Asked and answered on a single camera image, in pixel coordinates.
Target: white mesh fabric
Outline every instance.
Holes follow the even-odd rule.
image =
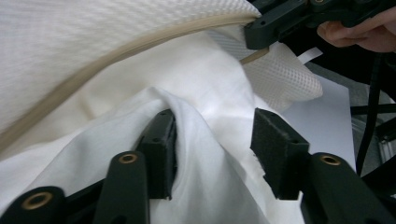
[[[256,52],[253,49],[247,49],[243,27],[226,26],[207,33],[212,37],[224,50],[233,55],[237,60],[242,60],[250,54]]]
[[[278,112],[323,93],[316,76],[284,44],[274,44],[268,54],[244,68],[255,93]]]
[[[55,107],[56,94],[69,95],[92,75],[87,74],[120,55],[166,37],[258,16],[244,0],[1,1],[0,145],[1,134],[40,101],[50,96],[53,101],[45,106]],[[179,32],[165,32],[183,25]],[[162,36],[152,37],[158,33]],[[131,43],[137,44],[128,49]],[[64,84],[81,71],[85,77]]]

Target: white surface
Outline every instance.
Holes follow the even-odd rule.
[[[322,54],[323,54],[323,52],[320,51],[320,49],[312,48],[312,49],[309,49],[306,52],[300,54],[298,56],[298,60],[300,60],[301,63],[306,64]]]
[[[312,58],[305,54],[305,60]],[[294,102],[322,95],[316,76],[286,45],[275,43],[265,56],[244,64],[253,91],[275,111],[282,112]]]
[[[0,133],[57,95],[52,91],[65,94],[59,85],[79,76],[69,83],[74,92],[88,67],[103,68],[127,51],[170,37],[166,30],[188,33],[231,16],[250,21],[260,13],[244,0],[0,1]],[[195,25],[181,28],[188,22]]]
[[[152,223],[303,223],[298,202],[276,200],[250,150],[256,107],[241,64],[204,33],[113,64],[0,154],[0,210],[23,191],[66,195],[105,177],[157,112],[177,120],[173,200],[150,202]]]
[[[310,143],[311,154],[332,153],[355,170],[348,89],[323,77],[318,80],[323,87],[322,97],[296,102],[282,115]]]

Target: black cable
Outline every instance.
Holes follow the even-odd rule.
[[[350,115],[366,115],[368,113],[368,105],[357,105],[350,107]],[[396,113],[396,104],[382,104],[377,108],[378,114],[393,114]]]
[[[366,128],[364,130],[363,138],[361,139],[361,146],[358,152],[358,158],[356,159],[356,171],[358,175],[361,175],[363,168],[364,159],[367,155],[367,150],[370,146],[371,139],[373,137],[376,125],[376,117],[378,112],[379,93],[380,89],[380,67],[383,61],[383,54],[377,53],[373,64],[373,70],[370,80],[370,93],[368,102],[368,112],[366,120]]]

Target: white cloth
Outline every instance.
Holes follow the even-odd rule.
[[[238,60],[256,52],[246,49],[241,26],[221,27],[209,34]],[[320,54],[320,50],[311,49],[297,58],[286,45],[275,43],[269,53],[244,64],[244,69],[254,93],[280,113],[293,102],[312,100],[323,94],[316,76],[304,66]]]
[[[103,178],[170,107],[177,180],[171,202],[150,202],[152,223],[303,223],[299,203],[275,200],[249,149],[256,106],[270,109],[207,35],[169,41],[108,67],[4,151],[0,207],[38,186],[70,194]]]
[[[0,1],[0,150],[117,60],[259,16],[244,0]]]

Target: finger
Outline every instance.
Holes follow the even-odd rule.
[[[387,23],[393,23],[395,21],[396,21],[396,7],[392,7],[356,25],[353,29],[353,34],[366,33],[379,26],[385,25]]]
[[[331,21],[325,28],[326,39],[334,41],[343,38],[364,38],[368,35],[368,32],[358,33],[355,28],[344,27],[340,21]]]
[[[354,37],[354,38],[339,38],[337,36],[336,38],[334,35],[330,35],[332,31],[329,32],[327,28],[329,28],[330,24],[324,24],[322,26],[318,27],[318,35],[322,37],[326,42],[336,46],[337,48],[344,48],[344,47],[349,47],[355,44],[360,43],[361,41],[366,40],[367,38],[364,37]]]
[[[371,32],[369,38],[357,44],[375,52],[393,52],[396,50],[396,35],[386,27],[380,26]]]
[[[391,21],[386,23],[385,28],[387,28],[392,34],[396,35],[396,21]]]
[[[350,33],[350,29],[345,28],[339,21],[328,21],[318,27],[319,36],[328,42],[346,38]]]

